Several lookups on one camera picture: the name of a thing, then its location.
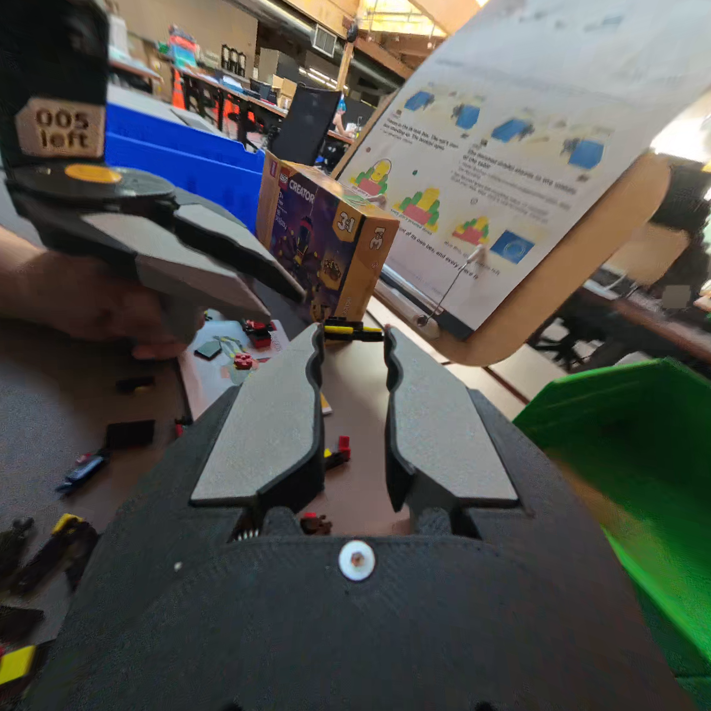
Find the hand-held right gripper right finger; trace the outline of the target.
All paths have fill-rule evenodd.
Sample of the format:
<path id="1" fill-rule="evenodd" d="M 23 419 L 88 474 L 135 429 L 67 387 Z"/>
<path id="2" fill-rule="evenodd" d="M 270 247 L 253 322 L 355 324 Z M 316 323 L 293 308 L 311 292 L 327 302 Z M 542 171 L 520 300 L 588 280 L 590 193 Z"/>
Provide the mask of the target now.
<path id="1" fill-rule="evenodd" d="M 385 480 L 393 510 L 515 508 L 518 492 L 465 384 L 386 328 Z"/>

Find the printed instruction sheet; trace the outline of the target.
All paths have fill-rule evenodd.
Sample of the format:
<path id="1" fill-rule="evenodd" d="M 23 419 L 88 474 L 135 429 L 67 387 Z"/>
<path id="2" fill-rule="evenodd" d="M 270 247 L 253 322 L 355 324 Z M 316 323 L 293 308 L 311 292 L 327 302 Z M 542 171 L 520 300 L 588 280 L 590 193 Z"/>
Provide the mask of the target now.
<path id="1" fill-rule="evenodd" d="M 709 1 L 490 1 L 340 181 L 400 221 L 388 274 L 464 340 L 709 87 Z"/>

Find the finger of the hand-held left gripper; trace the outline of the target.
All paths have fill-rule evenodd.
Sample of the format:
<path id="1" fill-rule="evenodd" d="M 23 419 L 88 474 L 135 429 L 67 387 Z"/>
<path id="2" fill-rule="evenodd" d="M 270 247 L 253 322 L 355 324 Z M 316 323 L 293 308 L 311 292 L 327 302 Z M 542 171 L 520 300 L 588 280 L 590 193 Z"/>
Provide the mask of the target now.
<path id="1" fill-rule="evenodd" d="M 167 323 L 197 323 L 209 308 L 235 320 L 270 317 L 234 271 L 185 246 L 147 218 L 90 213 L 84 222 L 135 251 L 138 279 L 160 294 Z"/>
<path id="2" fill-rule="evenodd" d="M 231 270 L 252 277 L 294 303 L 306 292 L 268 249 L 227 210 L 210 201 L 181 203 L 173 232 L 182 244 Z"/>

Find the person's left forearm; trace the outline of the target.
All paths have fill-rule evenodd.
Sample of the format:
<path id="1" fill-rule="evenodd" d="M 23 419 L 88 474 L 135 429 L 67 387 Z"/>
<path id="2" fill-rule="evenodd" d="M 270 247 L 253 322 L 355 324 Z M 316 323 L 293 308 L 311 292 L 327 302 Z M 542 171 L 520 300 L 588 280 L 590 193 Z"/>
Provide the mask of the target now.
<path id="1" fill-rule="evenodd" d="M 1 227 L 1 317 L 47 325 L 40 287 L 44 250 Z"/>

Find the black red lego leg piece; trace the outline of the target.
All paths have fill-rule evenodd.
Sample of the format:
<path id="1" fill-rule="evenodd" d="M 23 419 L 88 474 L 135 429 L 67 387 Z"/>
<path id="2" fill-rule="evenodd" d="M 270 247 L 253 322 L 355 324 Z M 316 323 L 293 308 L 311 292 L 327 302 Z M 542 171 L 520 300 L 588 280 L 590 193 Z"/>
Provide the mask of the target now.
<path id="1" fill-rule="evenodd" d="M 384 331 L 375 326 L 365 326 L 361 321 L 347 321 L 339 318 L 327 318 L 323 322 L 324 339 L 334 342 L 383 342 Z"/>

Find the blue plastic bin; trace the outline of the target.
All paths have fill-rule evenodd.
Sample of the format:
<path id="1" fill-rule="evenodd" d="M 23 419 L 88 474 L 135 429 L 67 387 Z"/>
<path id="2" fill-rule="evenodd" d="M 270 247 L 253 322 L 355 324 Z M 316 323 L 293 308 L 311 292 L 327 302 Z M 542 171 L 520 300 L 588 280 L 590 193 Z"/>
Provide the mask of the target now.
<path id="1" fill-rule="evenodd" d="M 109 102 L 105 157 L 114 166 L 153 173 L 208 199 L 255 231 L 265 153 L 238 141 Z"/>

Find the open spider instruction booklet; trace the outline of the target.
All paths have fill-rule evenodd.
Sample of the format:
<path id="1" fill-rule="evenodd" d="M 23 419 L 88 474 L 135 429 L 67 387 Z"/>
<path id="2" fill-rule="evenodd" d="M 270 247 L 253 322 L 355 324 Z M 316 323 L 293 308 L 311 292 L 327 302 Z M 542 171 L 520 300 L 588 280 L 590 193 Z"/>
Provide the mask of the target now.
<path id="1" fill-rule="evenodd" d="M 198 334 L 197 345 L 218 346 L 217 356 L 210 361 L 189 353 L 179 359 L 181 377 L 188 397 L 191 415 L 201 418 L 209 407 L 229 395 L 233 398 L 228 422 L 232 430 L 247 436 L 247 431 L 306 431 L 322 419 L 321 364 L 324 359 L 324 329 L 313 324 L 266 362 L 254 361 L 256 368 L 238 370 L 228 361 L 235 346 L 235 322 L 219 321 Z"/>

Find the green plastic bin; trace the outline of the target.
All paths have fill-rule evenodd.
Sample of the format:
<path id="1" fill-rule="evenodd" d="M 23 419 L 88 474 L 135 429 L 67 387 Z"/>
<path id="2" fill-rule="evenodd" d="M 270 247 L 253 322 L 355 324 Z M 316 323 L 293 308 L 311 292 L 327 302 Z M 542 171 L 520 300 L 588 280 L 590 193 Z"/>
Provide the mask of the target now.
<path id="1" fill-rule="evenodd" d="M 573 476 L 619 562 L 710 667 L 710 381 L 675 360 L 546 385 L 513 423 Z"/>

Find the purple lego set box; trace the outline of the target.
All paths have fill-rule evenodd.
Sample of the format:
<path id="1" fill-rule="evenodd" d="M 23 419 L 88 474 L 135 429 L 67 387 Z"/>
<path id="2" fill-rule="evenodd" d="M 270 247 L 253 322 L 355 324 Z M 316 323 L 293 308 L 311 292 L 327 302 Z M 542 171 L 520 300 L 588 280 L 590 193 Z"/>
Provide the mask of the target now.
<path id="1" fill-rule="evenodd" d="M 267 151 L 255 226 L 304 289 L 307 321 L 362 321 L 400 221 L 317 168 Z"/>

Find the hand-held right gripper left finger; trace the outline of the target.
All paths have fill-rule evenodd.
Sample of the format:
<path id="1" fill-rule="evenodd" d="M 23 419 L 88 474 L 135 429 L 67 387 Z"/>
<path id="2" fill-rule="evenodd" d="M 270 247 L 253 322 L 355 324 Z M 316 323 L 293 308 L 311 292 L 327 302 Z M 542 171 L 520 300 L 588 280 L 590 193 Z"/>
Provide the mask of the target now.
<path id="1" fill-rule="evenodd" d="M 235 389 L 191 504 L 297 513 L 324 490 L 323 361 L 311 325 Z"/>

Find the person's left hand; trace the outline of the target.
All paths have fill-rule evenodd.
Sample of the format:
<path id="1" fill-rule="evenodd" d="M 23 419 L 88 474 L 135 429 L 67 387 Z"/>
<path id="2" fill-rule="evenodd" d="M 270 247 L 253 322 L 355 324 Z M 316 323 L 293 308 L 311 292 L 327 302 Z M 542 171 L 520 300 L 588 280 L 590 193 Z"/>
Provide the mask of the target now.
<path id="1" fill-rule="evenodd" d="M 130 341 L 138 360 L 175 358 L 191 344 L 168 329 L 158 293 L 89 257 L 41 254 L 27 265 L 26 289 L 37 323 L 84 341 Z"/>

